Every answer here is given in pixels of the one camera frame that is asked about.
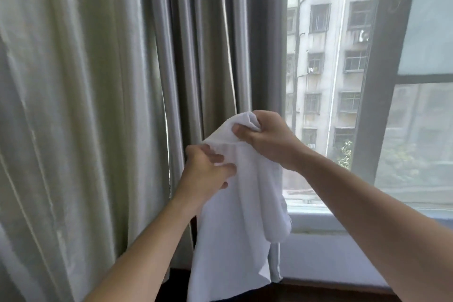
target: person's left arm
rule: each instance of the person's left arm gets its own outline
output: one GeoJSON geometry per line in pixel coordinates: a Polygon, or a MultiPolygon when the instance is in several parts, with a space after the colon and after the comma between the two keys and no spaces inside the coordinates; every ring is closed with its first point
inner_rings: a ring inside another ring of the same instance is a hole
{"type": "Polygon", "coordinates": [[[116,261],[86,302],[154,301],[181,236],[201,207],[236,173],[207,145],[188,146],[175,196],[116,261]]]}

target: forearm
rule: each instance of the forearm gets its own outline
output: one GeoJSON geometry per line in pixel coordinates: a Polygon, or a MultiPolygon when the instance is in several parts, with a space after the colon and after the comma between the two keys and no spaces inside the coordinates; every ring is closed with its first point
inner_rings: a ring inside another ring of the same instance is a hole
{"type": "Polygon", "coordinates": [[[172,200],[116,261],[86,302],[154,301],[176,246],[190,221],[172,200]]]}
{"type": "Polygon", "coordinates": [[[307,149],[298,169],[404,301],[453,295],[453,232],[307,149]]]}

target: air conditioner unit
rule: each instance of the air conditioner unit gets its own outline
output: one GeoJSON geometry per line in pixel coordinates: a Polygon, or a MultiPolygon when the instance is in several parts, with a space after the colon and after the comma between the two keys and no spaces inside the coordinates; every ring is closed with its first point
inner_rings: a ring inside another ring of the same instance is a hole
{"type": "Polygon", "coordinates": [[[360,30],[359,38],[357,42],[368,42],[370,39],[370,31],[368,30],[360,30]]]}

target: curtain fold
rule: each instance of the curtain fold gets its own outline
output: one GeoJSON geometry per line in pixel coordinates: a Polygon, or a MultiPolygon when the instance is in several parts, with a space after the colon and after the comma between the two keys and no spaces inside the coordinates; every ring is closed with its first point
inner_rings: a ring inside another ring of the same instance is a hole
{"type": "MultiPolygon", "coordinates": [[[[172,196],[185,145],[237,112],[282,112],[285,9],[0,0],[2,297],[82,300],[172,196]]],[[[172,267],[192,251],[188,228],[172,267]]]]}

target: person's left hand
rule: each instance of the person's left hand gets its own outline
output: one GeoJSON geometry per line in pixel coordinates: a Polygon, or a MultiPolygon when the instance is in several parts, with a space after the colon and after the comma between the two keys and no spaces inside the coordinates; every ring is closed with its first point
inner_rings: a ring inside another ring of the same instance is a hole
{"type": "Polygon", "coordinates": [[[228,187],[226,180],[236,174],[236,165],[214,165],[223,162],[224,157],[206,144],[187,146],[186,154],[188,159],[174,199],[183,203],[193,217],[218,190],[228,187]]]}

